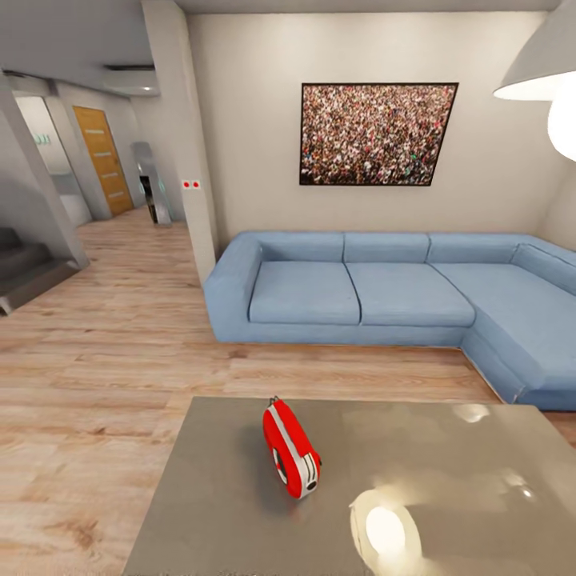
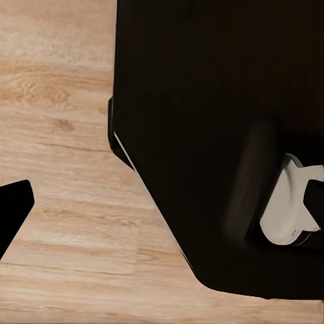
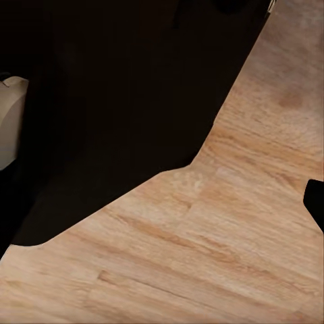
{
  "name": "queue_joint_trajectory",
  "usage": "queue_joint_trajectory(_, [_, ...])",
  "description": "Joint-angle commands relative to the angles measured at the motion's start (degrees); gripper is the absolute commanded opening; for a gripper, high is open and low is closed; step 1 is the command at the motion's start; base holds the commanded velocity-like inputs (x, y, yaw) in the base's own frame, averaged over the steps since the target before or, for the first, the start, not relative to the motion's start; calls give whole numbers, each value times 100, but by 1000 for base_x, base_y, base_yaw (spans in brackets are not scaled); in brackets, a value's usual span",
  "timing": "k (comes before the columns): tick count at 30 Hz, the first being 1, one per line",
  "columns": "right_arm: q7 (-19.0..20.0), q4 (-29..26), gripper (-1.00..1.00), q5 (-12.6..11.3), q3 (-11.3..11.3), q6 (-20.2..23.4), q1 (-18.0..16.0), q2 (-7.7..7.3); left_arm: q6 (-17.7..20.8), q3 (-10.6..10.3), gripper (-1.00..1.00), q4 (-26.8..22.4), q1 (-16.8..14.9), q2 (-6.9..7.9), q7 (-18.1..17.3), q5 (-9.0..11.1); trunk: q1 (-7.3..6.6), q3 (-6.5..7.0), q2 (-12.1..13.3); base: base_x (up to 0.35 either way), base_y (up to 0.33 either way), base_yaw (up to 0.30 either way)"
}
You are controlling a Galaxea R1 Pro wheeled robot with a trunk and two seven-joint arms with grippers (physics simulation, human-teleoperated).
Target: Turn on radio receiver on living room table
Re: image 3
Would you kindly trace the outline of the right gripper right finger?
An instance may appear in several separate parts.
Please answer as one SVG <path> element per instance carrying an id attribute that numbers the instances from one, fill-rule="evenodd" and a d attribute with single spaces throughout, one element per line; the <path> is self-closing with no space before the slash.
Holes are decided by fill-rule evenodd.
<path id="1" fill-rule="evenodd" d="M 309 180 L 303 203 L 324 233 L 324 182 Z"/>

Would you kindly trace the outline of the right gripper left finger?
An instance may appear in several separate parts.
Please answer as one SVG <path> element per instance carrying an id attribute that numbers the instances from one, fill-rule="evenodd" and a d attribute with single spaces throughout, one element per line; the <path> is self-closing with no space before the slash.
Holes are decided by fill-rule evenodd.
<path id="1" fill-rule="evenodd" d="M 0 259 L 34 206 L 28 180 L 0 187 Z"/>

